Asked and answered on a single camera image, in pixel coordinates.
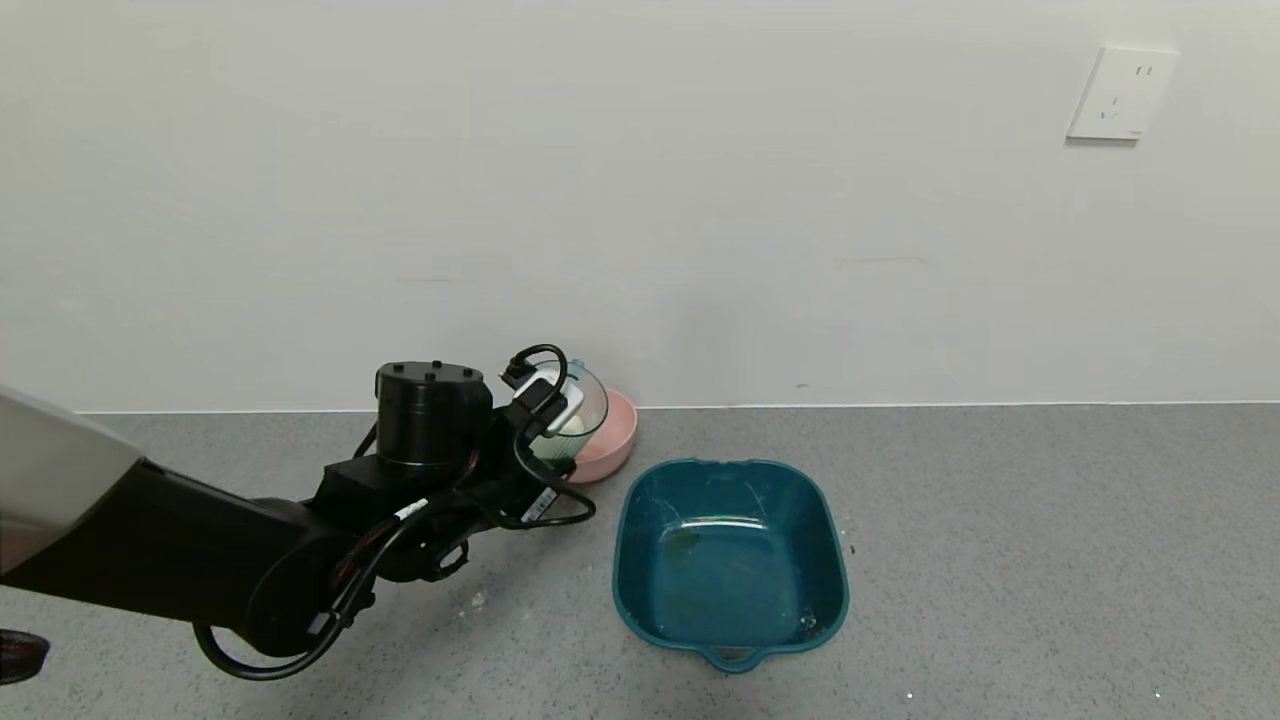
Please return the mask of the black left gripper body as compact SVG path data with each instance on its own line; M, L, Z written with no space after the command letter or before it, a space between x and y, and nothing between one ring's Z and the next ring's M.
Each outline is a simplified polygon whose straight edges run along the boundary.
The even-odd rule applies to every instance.
M474 480L474 529L536 529L558 497L525 473L485 473Z

